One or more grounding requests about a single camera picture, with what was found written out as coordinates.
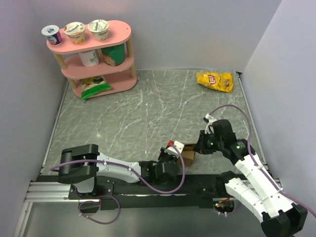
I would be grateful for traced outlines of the brown cardboard box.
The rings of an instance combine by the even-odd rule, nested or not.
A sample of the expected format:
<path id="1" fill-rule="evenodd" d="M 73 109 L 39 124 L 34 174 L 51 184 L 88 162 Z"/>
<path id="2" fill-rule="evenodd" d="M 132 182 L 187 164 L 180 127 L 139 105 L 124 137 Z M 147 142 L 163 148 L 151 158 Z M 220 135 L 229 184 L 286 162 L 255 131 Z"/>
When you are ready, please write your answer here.
<path id="1" fill-rule="evenodd" d="M 186 167 L 192 166 L 195 160 L 195 154 L 196 154 L 194 151 L 195 145 L 196 144 L 192 144 L 192 143 L 184 143 L 184 148 L 181 152 L 181 155 L 183 157 L 184 164 Z"/>

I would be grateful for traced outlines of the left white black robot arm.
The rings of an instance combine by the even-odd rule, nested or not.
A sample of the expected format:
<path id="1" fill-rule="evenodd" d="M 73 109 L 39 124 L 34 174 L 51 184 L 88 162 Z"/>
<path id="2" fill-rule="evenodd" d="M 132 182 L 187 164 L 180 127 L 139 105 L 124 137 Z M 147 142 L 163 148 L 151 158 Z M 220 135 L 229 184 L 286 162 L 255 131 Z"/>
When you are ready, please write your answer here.
<path id="1" fill-rule="evenodd" d="M 165 149 L 161 149 L 158 161 L 126 162 L 99 152 L 96 144 L 88 144 L 64 149 L 60 163 L 51 167 L 50 171 L 58 173 L 59 183 L 73 185 L 86 198 L 97 195 L 97 176 L 119 179 L 130 184 L 142 181 L 155 192 L 164 194 L 154 185 L 177 177 L 177 159 L 182 157 L 183 149 L 184 144 L 170 141 Z"/>

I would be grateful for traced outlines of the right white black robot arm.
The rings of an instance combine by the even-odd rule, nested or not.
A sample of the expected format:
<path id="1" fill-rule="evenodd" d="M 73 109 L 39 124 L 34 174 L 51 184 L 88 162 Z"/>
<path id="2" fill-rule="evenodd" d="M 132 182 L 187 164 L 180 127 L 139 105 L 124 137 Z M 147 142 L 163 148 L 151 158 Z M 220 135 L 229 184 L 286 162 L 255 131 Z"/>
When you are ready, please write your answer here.
<path id="1" fill-rule="evenodd" d="M 218 195 L 236 198 L 259 220 L 267 237 L 290 237 L 303 229 L 308 211 L 301 204 L 282 193 L 255 150 L 245 139 L 237 139 L 230 122 L 204 118 L 206 128 L 200 131 L 194 151 L 201 155 L 221 152 L 245 176 L 247 187 L 232 171 L 216 178 Z"/>

